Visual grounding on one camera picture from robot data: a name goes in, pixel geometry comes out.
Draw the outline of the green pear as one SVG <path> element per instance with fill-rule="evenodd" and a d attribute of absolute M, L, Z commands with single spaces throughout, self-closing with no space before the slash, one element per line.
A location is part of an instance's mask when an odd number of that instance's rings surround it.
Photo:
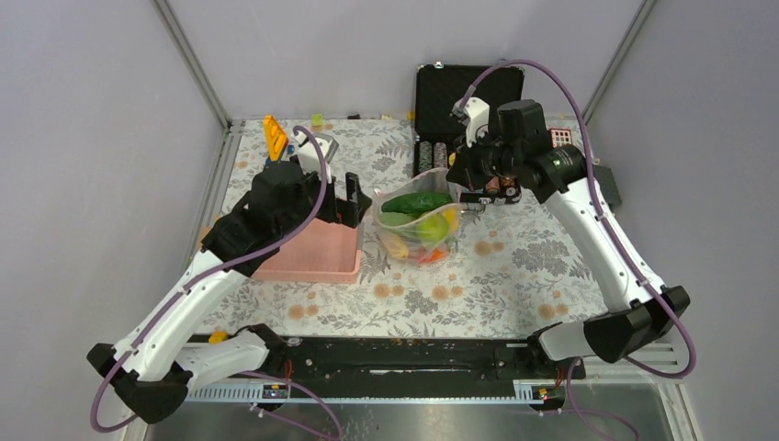
<path fill-rule="evenodd" d="M 442 214 L 421 219 L 416 224 L 416 235 L 426 248 L 435 248 L 449 234 L 449 223 Z"/>

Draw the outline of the green cucumber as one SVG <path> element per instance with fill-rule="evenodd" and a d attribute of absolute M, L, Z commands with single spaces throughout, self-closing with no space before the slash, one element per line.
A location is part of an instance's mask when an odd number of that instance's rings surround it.
<path fill-rule="evenodd" d="M 434 191 L 413 192 L 399 195 L 384 202 L 381 205 L 381 211 L 420 214 L 438 209 L 452 202 L 452 197 L 447 193 Z"/>

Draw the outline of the clear zip top bag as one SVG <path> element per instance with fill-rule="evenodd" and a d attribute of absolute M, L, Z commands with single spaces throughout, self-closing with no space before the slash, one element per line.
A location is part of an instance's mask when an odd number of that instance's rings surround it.
<path fill-rule="evenodd" d="M 460 210 L 459 225 L 460 225 L 460 218 L 463 211 L 463 207 L 459 201 L 460 190 L 457 185 L 447 180 L 446 178 L 447 173 L 448 170 L 445 168 L 433 168 L 417 175 L 416 177 L 408 181 L 406 184 L 393 191 L 380 191 L 378 189 L 374 191 L 372 219 L 374 221 L 374 225 L 377 230 L 377 235 L 380 243 L 382 244 L 380 240 L 381 234 L 393 233 L 400 236 L 407 243 L 410 250 L 407 259 L 405 260 L 395 259 L 395 260 L 402 261 L 408 264 L 420 265 L 419 263 L 420 258 L 424 256 L 426 253 L 433 251 L 436 247 L 439 246 L 447 247 L 449 249 L 449 255 L 451 255 L 454 252 L 456 248 L 457 233 L 459 227 L 454 234 L 448 234 L 447 237 L 442 242 L 440 242 L 435 248 L 424 247 L 416 235 L 416 224 L 421 219 L 424 219 L 434 214 L 440 214 L 440 212 L 444 209 L 449 209 L 449 208 L 459 209 Z M 386 230 L 378 226 L 378 215 L 379 213 L 382 212 L 381 205 L 384 202 L 402 194 L 421 192 L 421 191 L 434 191 L 434 192 L 447 193 L 452 197 L 453 202 L 435 210 L 427 211 L 420 214 L 410 214 L 416 217 L 416 221 L 414 221 L 409 225 L 408 230 L 404 230 L 404 231 Z"/>

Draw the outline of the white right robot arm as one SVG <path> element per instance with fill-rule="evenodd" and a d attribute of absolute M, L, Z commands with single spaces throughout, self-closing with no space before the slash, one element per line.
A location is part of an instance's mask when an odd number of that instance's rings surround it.
<path fill-rule="evenodd" d="M 552 325 L 532 335 L 526 357 L 536 377 L 548 379 L 564 359 L 597 356 L 615 363 L 665 336 L 690 304 L 686 290 L 668 287 L 627 239 L 606 203 L 584 152 L 554 146 L 543 108 L 532 99 L 497 109 L 472 97 L 452 115 L 465 126 L 447 179 L 474 189 L 494 177 L 513 179 L 562 224 L 597 282 L 607 311 L 581 322 Z"/>

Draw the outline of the orange fruit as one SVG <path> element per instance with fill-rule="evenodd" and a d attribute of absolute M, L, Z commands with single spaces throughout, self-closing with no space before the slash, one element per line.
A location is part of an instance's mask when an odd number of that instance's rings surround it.
<path fill-rule="evenodd" d="M 455 208 L 444 209 L 440 212 L 448 225 L 448 233 L 454 234 L 459 227 L 460 210 Z"/>

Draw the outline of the red orange mango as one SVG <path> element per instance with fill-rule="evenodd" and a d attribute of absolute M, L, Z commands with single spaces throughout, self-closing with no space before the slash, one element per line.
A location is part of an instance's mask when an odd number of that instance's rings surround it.
<path fill-rule="evenodd" d="M 449 256 L 449 249 L 445 246 L 436 247 L 433 251 L 426 253 L 419 260 L 421 265 L 431 264 L 441 261 Z"/>

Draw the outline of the yellow lemon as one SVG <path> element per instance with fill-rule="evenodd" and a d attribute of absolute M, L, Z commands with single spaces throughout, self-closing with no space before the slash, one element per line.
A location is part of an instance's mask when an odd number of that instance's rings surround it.
<path fill-rule="evenodd" d="M 388 255 L 398 260 L 408 258 L 410 250 L 407 243 L 398 235 L 385 233 L 380 235 L 380 240 L 384 245 Z"/>

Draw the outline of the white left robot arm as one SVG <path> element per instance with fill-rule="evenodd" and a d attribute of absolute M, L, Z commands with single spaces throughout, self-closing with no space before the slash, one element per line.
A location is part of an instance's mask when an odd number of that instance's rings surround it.
<path fill-rule="evenodd" d="M 255 370 L 265 378 L 285 365 L 282 349 L 252 330 L 211 349 L 184 346 L 204 318 L 259 266 L 313 221 L 352 229 L 372 205 L 357 174 L 345 175 L 345 198 L 335 195 L 334 177 L 294 162 L 272 163 L 254 176 L 250 189 L 203 238 L 185 274 L 126 337 L 97 343 L 87 353 L 102 377 L 90 421 L 97 432 L 103 393 L 112 388 L 134 419 L 157 424 L 172 415 L 188 393 L 219 379 Z"/>

